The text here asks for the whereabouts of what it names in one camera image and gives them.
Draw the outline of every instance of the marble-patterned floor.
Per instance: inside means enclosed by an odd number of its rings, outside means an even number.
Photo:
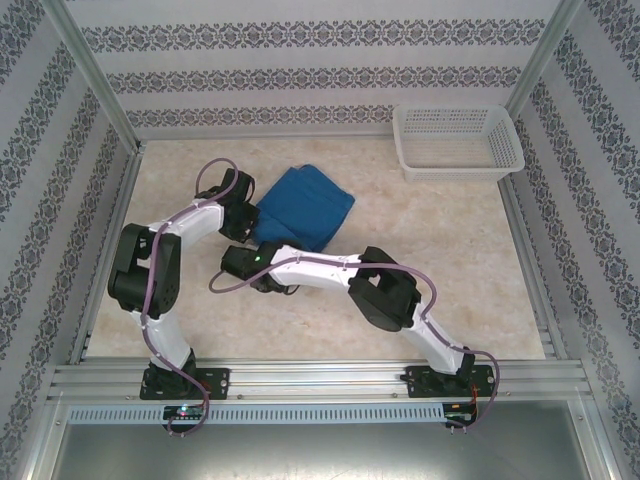
[[[406,183],[393,140],[386,138],[153,141],[125,224],[148,224],[186,206],[200,167],[215,157],[231,158],[255,177],[254,200],[288,167],[316,165],[356,198],[326,253],[378,246],[431,276],[438,286],[433,315],[454,338],[498,358],[544,358],[496,184]],[[211,170],[206,188],[224,173],[223,167]],[[291,297],[250,288],[211,294],[207,284],[229,244],[213,234],[182,258],[175,308],[198,357],[420,358],[399,335],[370,326],[347,295],[305,287]],[[223,277],[218,285],[236,281]],[[418,286],[428,298],[428,287]],[[134,321],[106,293],[87,353],[148,355]]]

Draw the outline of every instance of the wallpaper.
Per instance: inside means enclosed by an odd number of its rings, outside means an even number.
[[[65,363],[128,157],[41,5],[0,1],[0,479]]]
[[[587,1],[516,122],[512,177],[555,321],[640,478],[640,3]]]
[[[558,0],[67,5],[144,139],[390,133],[399,103],[504,104]]]

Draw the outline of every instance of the basket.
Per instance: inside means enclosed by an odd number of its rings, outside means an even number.
[[[393,136],[408,182],[497,182],[524,168],[516,129],[498,105],[399,105],[393,109]]]

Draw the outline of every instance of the folded cloth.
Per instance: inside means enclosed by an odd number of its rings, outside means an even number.
[[[258,244],[281,241],[321,252],[354,202],[313,165],[290,168],[258,202],[260,216],[252,238]]]

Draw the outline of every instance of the enclosure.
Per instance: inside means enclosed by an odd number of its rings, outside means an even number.
[[[640,478],[638,0],[0,11],[0,478]],[[397,105],[504,106],[524,169],[407,182]],[[498,357],[485,425],[450,435],[443,405],[464,400],[410,398],[421,352],[347,295],[212,295],[231,243],[212,234],[176,311],[228,397],[169,439],[175,402],[139,398],[149,351],[106,286],[123,226],[188,205],[215,157],[256,200],[305,164],[352,194],[323,253],[373,245],[433,278],[438,322]]]

